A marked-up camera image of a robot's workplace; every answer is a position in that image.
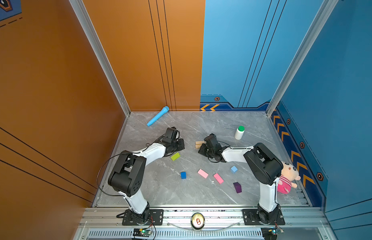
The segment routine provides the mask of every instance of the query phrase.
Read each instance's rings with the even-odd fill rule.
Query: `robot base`
[[[123,226],[138,226],[138,225],[150,225],[151,217],[153,218],[153,224],[155,226],[162,225],[163,223],[163,209],[148,209],[149,210],[149,220],[144,220],[140,218],[140,215],[134,213],[130,209],[125,211],[123,216],[122,225]]]
[[[279,204],[272,212],[266,212],[258,204],[258,209],[243,209],[242,213],[245,225],[267,225],[274,224],[274,221],[278,225],[285,224]]]

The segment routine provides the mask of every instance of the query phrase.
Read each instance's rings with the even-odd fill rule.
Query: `black mounting plate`
[[[151,217],[153,217],[153,224],[155,226],[162,225],[163,223],[163,209],[150,209],[150,220],[147,221],[144,225],[150,226],[151,224]],[[125,214],[122,221],[123,226],[140,226],[135,219],[131,217],[131,214]]]
[[[242,209],[243,220],[245,221],[245,225],[263,225],[265,224],[260,223],[260,218],[258,217],[258,209]],[[279,210],[278,218],[276,220],[278,225],[284,225],[284,217],[282,215],[282,211]]]

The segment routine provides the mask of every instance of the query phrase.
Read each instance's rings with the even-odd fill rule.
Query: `orange wall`
[[[199,110],[204,0],[84,0],[132,111]]]
[[[4,23],[0,239],[71,239],[125,116],[67,0],[22,1]]]

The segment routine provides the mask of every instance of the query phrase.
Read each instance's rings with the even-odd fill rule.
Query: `lime green block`
[[[180,157],[180,156],[181,156],[181,155],[179,154],[179,152],[177,152],[177,153],[175,153],[174,155],[171,156],[171,159],[172,159],[173,161],[175,161],[175,160],[177,160],[178,157]]]

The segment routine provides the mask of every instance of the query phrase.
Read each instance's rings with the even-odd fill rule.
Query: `plush toy head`
[[[290,180],[291,182],[294,180],[300,180],[301,177],[299,176],[298,171],[296,168],[291,165],[288,162],[282,162],[283,163],[283,169],[282,169],[282,175]]]

